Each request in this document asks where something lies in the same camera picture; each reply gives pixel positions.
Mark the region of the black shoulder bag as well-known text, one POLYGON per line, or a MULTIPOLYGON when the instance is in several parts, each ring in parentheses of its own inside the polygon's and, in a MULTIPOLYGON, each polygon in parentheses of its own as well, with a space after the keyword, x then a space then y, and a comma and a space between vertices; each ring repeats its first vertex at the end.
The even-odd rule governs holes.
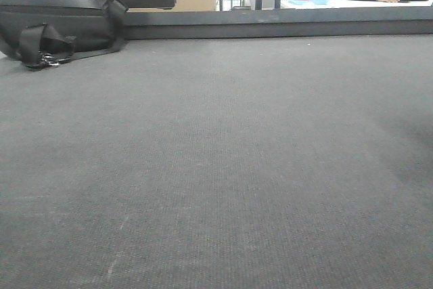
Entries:
POLYGON ((32 70, 120 51, 121 0, 1 0, 1 52, 32 70))

